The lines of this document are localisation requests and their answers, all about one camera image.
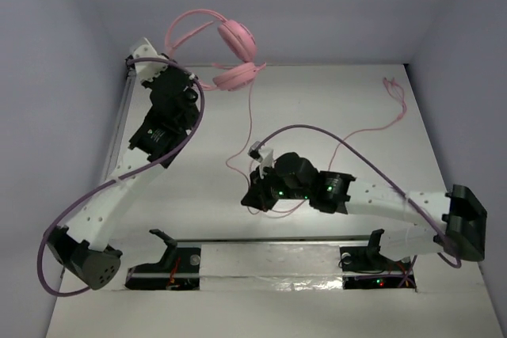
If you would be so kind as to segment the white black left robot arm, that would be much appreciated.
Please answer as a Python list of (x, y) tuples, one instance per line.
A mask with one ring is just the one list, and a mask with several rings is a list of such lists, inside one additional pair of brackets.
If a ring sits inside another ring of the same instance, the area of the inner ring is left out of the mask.
[(187, 70), (167, 67), (142, 84), (151, 92), (151, 108), (120, 162), (48, 227), (40, 244), (87, 291), (101, 289), (120, 269), (123, 253), (109, 244), (117, 224), (189, 143), (204, 114), (204, 91)]

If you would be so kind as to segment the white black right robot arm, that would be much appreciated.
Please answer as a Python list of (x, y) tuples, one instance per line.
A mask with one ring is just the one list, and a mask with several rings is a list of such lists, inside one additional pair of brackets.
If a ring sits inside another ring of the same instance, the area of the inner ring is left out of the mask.
[(318, 170), (290, 152), (261, 160), (250, 173), (241, 204), (270, 211), (280, 200), (306, 200), (326, 214), (373, 215), (408, 223), (404, 230), (377, 228), (371, 233), (365, 257), (376, 269), (428, 253), (470, 262), (485, 258), (487, 212), (464, 185), (455, 184), (448, 192), (402, 192), (351, 174)]

